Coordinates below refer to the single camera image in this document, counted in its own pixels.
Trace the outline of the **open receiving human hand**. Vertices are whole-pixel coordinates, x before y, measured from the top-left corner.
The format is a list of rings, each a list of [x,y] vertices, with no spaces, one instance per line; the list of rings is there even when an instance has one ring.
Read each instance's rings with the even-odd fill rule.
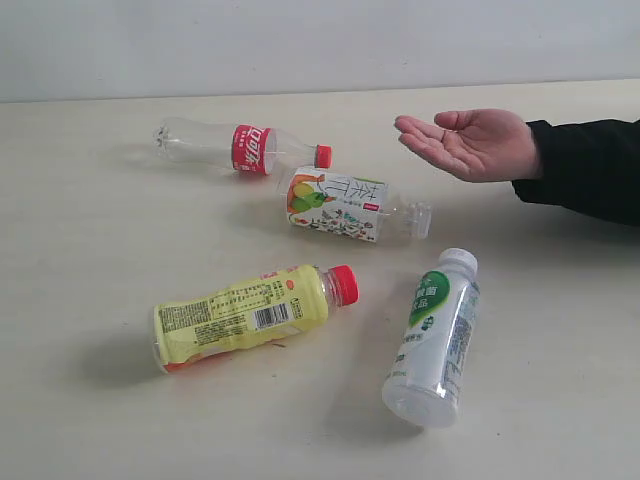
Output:
[[[399,116],[394,126],[407,149],[465,182],[537,180],[542,175],[531,128],[506,110],[440,112],[431,123]]]

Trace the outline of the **black sleeved forearm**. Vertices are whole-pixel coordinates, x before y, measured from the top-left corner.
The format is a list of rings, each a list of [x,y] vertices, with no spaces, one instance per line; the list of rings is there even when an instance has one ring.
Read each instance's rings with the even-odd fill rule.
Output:
[[[527,203],[566,208],[600,220],[639,225],[639,122],[599,120],[528,124],[542,175],[512,183]]]

